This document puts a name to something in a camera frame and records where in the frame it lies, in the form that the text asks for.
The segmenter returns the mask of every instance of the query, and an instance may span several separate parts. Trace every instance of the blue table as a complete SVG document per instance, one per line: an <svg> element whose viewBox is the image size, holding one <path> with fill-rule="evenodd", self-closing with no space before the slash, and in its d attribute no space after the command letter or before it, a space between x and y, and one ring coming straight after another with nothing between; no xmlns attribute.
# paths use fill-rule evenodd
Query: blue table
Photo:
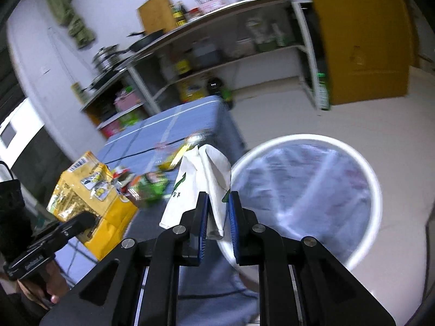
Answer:
<svg viewBox="0 0 435 326"><path fill-rule="evenodd" d="M110 137L97 158L109 168L123 165L136 174L154 170L156 144L174 149L191 133L208 130L207 143L219 149L234 164L245 152L240 136L225 104L211 96L179 105L148 118ZM168 173L173 189L177 170ZM138 241L156 238L166 201L140 209L125 237ZM78 282L95 265L90 252L76 239L57 254L57 261L72 283ZM237 272L225 260L216 241L207 241L200 267L180 268L178 325L242 326L259 312L258 294L247 290Z"/></svg>

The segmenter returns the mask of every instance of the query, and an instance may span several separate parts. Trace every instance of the white rim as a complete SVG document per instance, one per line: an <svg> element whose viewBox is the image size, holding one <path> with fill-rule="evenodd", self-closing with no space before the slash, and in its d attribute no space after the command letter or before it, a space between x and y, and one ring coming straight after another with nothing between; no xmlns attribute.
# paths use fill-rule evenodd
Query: white rim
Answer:
<svg viewBox="0 0 435 326"><path fill-rule="evenodd" d="M367 255L368 251L370 250L371 246L373 245L373 242L376 239L376 235L378 234L379 227L381 225L381 219L382 219L382 195L381 195L381 187L379 185L378 178L376 177L375 172L373 171L370 164L368 164L368 162L358 151L356 151L355 149L353 149L351 146L347 145L344 142L341 142L337 139L333 139L327 136L298 134L298 135L278 137L276 139L272 139L270 141L267 141L255 147L253 150L249 151L247 154L245 154L242 158L240 158L237 161L237 163L231 169L231 185L234 184L234 178L238 177L240 172L247 166L248 163L250 163L252 160L259 157L260 155L264 154L265 152L269 152L272 148L288 142L293 142L293 143L300 142L303 144L313 144L313 145L319 145L319 142L322 142L323 144L326 144L328 148L333 148L340 152L346 153L350 155L359 164L360 168L362 169L362 172L364 173L364 176L367 179L369 189L371 192L370 219L368 221L367 230L364 233L362 240L358 244L355 251L347 259L346 263L344 264L345 267L349 271L351 271L358 265L358 263L362 261L362 259L364 259L364 257ZM231 242L220 240L217 243L225 258L234 267L239 269L239 266L235 263L235 258L234 258L234 254L232 253L232 249L231 247L228 246L228 244L231 244Z"/></svg>

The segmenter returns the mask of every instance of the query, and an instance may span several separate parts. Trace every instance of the pink basket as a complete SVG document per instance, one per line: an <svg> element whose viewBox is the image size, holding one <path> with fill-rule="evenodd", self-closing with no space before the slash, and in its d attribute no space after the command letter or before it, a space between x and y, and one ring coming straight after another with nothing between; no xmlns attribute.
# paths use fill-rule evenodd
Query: pink basket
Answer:
<svg viewBox="0 0 435 326"><path fill-rule="evenodd" d="M201 9L202 13L206 14L206 13L216 11L219 8L224 7L226 5L228 5L227 0L210 0L201 4L199 8Z"/></svg>
<svg viewBox="0 0 435 326"><path fill-rule="evenodd" d="M127 95L116 98L114 104L117 112L123 112L129 110L140 102L140 99L134 94L134 92L130 92Z"/></svg>
<svg viewBox="0 0 435 326"><path fill-rule="evenodd" d="M106 125L101 129L104 136L106 136L107 138L116 135L117 133L120 133L122 130L123 130L123 126L121 125L121 122L118 119L112 121L110 124Z"/></svg>

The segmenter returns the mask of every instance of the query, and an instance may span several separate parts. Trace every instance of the yellow bag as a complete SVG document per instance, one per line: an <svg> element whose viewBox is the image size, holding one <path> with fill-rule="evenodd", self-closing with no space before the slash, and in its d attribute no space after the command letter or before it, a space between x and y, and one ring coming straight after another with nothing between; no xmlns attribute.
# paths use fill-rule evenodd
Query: yellow bag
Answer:
<svg viewBox="0 0 435 326"><path fill-rule="evenodd" d="M92 152L86 152L62 173L47 210L66 222L82 211L97 217L97 224L78 239L98 260L122 240L127 225L138 210L111 184L112 174Z"/></svg>

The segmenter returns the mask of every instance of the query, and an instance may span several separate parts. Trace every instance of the black metal bracket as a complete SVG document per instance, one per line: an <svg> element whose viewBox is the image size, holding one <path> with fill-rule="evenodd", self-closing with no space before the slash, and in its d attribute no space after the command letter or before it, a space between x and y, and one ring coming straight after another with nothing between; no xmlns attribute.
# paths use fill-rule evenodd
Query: black metal bracket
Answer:
<svg viewBox="0 0 435 326"><path fill-rule="evenodd" d="M258 265L261 326L395 325L375 297L317 239L284 238L258 224L234 191L229 214L236 262Z"/></svg>
<svg viewBox="0 0 435 326"><path fill-rule="evenodd" d="M156 239L124 239L53 308L40 325L132 325L147 274L139 325L176 324L179 266L199 266L204 255L208 194L196 209Z"/></svg>
<svg viewBox="0 0 435 326"><path fill-rule="evenodd" d="M239 265L258 265L261 326L394 326L379 302L314 237L296 241L259 224L229 198L234 254ZM175 326L180 266L198 266L204 253L210 199L156 239L124 239L43 318L41 326Z"/></svg>

